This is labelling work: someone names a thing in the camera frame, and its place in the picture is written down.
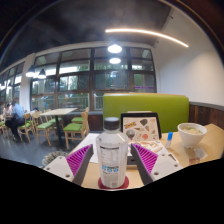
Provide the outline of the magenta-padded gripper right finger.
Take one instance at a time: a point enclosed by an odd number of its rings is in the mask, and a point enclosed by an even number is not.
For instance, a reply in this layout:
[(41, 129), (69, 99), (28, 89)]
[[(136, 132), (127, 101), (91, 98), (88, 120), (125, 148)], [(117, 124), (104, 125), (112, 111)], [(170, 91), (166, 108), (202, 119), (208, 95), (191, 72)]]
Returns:
[(168, 153), (158, 155), (142, 146), (132, 144), (131, 154), (144, 185), (148, 185), (182, 169), (179, 162)]

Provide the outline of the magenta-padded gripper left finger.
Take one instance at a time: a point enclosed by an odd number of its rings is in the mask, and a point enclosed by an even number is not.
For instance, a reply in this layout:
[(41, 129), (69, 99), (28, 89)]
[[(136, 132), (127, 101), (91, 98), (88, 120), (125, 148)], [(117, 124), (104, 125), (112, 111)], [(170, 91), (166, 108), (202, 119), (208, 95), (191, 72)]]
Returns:
[(90, 144), (68, 156), (58, 156), (44, 170), (81, 186), (92, 155), (93, 145)]

